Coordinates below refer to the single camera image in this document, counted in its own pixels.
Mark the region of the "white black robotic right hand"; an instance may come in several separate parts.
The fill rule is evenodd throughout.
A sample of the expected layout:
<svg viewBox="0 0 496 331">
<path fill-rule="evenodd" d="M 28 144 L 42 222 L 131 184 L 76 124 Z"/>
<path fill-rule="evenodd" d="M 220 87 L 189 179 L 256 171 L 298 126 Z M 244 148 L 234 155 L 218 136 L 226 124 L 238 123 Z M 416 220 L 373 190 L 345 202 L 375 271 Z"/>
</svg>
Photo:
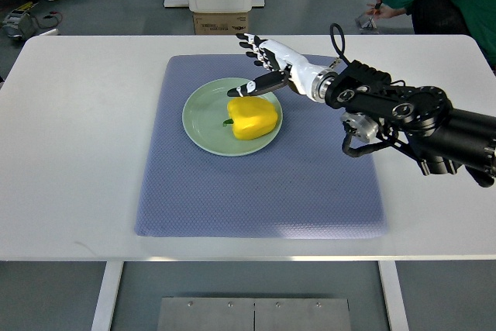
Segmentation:
<svg viewBox="0 0 496 331">
<path fill-rule="evenodd" d="M 275 40 L 265 40 L 249 33 L 238 33 L 239 45 L 254 64 L 269 72 L 227 91 L 229 97 L 260 96 L 290 86 L 295 93 L 322 102 L 319 90 L 332 76 L 329 67 L 309 63 L 307 58 Z"/>
</svg>

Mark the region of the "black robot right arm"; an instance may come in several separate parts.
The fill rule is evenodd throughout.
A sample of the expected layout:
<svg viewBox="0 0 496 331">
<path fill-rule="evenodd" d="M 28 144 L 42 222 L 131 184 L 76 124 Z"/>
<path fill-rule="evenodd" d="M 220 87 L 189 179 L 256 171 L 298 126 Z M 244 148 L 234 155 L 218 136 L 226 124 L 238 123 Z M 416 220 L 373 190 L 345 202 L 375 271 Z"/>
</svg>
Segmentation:
<svg viewBox="0 0 496 331">
<path fill-rule="evenodd" d="M 437 87 L 407 86 L 357 60 L 335 45 L 343 72 L 324 71 L 312 93 L 342 109 L 342 151 L 361 157 L 394 148 L 413 159 L 424 175 L 455 174 L 465 167 L 483 188 L 495 183 L 495 119 L 455 109 Z"/>
</svg>

